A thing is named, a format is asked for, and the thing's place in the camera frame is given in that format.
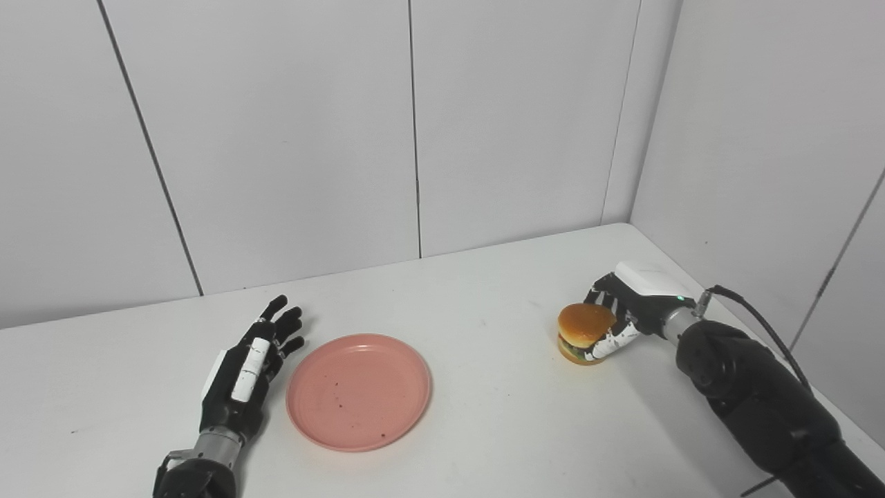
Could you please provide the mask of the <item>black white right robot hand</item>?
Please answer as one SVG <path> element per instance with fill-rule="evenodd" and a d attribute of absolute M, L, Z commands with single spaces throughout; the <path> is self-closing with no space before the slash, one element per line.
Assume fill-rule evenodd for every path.
<path fill-rule="evenodd" d="M 619 262 L 613 272 L 595 281 L 584 301 L 615 315 L 615 324 L 601 338 L 582 347 L 582 356 L 591 362 L 603 360 L 640 335 L 677 344 L 684 331 L 699 321 L 698 304 L 680 282 L 664 269 L 638 261 Z"/>

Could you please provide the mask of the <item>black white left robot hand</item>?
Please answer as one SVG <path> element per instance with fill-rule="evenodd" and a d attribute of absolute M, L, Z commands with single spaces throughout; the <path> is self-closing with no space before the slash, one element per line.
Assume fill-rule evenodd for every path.
<path fill-rule="evenodd" d="M 221 354 L 201 403 L 199 429 L 224 429 L 241 444 L 256 437 L 263 425 L 263 404 L 270 385 L 291 353 L 304 346 L 301 309 L 288 308 L 279 295 L 246 334 Z"/>

